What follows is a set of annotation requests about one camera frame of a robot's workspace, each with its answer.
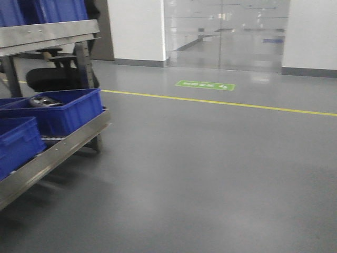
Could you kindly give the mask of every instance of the gray epoxy floor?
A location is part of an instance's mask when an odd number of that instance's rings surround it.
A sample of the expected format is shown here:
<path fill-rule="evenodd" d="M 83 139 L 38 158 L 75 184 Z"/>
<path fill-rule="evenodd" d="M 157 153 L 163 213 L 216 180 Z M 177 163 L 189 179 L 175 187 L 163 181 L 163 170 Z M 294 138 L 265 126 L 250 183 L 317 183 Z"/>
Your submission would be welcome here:
<path fill-rule="evenodd" d="M 336 112 L 335 79 L 94 68 L 108 90 Z M 175 87 L 179 80 L 237 87 Z M 103 152 L 72 156 L 0 212 L 0 252 L 337 251 L 336 117 L 102 98 L 112 113 Z"/>

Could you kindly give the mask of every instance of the blue storage bin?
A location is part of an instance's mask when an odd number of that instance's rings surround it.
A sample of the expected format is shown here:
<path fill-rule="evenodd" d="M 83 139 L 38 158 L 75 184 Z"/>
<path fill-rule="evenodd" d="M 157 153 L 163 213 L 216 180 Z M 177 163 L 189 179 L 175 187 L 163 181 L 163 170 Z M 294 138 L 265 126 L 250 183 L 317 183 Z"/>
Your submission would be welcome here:
<path fill-rule="evenodd" d="M 26 25 L 45 23 L 40 20 L 39 10 L 36 8 L 35 0 L 15 0 L 18 1 L 20 12 Z"/>
<path fill-rule="evenodd" d="M 84 0 L 34 0 L 41 23 L 87 20 Z"/>
<path fill-rule="evenodd" d="M 36 119 L 0 119 L 0 180 L 46 148 Z"/>
<path fill-rule="evenodd" d="M 34 116 L 42 135 L 66 136 L 103 112 L 100 89 L 43 92 L 64 103 L 62 106 L 33 108 L 29 98 L 0 108 L 0 118 Z"/>
<path fill-rule="evenodd" d="M 20 11 L 17 0 L 1 0 L 0 27 L 25 25 L 25 19 Z"/>
<path fill-rule="evenodd" d="M 8 105 L 10 103 L 13 103 L 13 102 L 17 102 L 17 101 L 20 101 L 22 99 L 25 99 L 25 98 L 9 98 L 9 99 L 0 99 L 0 108 L 5 106 L 5 105 Z"/>

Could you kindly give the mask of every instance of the yellow floor line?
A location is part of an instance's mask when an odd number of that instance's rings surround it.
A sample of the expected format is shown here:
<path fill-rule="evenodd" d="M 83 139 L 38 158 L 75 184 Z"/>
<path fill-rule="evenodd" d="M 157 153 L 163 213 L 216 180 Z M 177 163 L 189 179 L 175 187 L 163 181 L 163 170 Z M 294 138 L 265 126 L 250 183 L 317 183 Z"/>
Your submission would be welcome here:
<path fill-rule="evenodd" d="M 224 105 L 240 106 L 240 107 L 246 107 L 246 108 L 257 108 L 257 109 L 267 109 L 267 110 L 273 110 L 273 111 L 294 112 L 294 113 L 315 114 L 315 115 L 325 115 L 325 116 L 337 117 L 337 113 L 330 113 L 330 112 L 303 111 L 303 110 L 277 108 L 277 107 L 254 105 L 254 104 L 241 104 L 241 103 L 231 103 L 231 102 L 222 102 L 222 101 L 213 101 L 213 100 L 189 99 L 189 98 L 180 98 L 180 97 L 175 97 L 175 96 L 152 95 L 152 94 L 126 92 L 126 91 L 110 91 L 110 90 L 102 90 L 102 91 L 115 93 L 115 94 L 147 96 L 150 98 L 173 99 L 173 100 L 201 102 L 201 103 L 209 103 L 209 104 L 224 104 Z"/>

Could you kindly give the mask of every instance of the metal cart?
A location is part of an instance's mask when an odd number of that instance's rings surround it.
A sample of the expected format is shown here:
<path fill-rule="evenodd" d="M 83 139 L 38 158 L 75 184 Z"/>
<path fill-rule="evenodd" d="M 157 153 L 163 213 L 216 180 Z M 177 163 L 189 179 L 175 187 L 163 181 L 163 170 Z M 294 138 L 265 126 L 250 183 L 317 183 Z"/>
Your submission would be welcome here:
<path fill-rule="evenodd" d="M 82 88 L 93 87 L 87 41 L 94 39 L 94 35 L 98 32 L 96 20 L 0 28 L 0 58 L 6 71 L 12 97 L 22 96 L 13 55 L 71 43 L 75 43 Z M 109 111 L 105 110 L 0 181 L 0 210 L 88 143 L 91 148 L 99 152 L 100 133 L 108 126 L 109 120 Z"/>

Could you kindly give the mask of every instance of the green floor sign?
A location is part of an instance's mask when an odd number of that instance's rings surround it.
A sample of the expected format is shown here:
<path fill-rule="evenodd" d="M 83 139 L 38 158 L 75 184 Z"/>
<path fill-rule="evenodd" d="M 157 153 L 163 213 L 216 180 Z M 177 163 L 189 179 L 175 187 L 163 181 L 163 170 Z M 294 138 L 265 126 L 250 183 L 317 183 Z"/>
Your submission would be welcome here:
<path fill-rule="evenodd" d="M 175 86 L 214 89 L 223 91 L 233 91 L 235 89 L 235 84 L 194 82 L 185 80 L 179 81 Z"/>

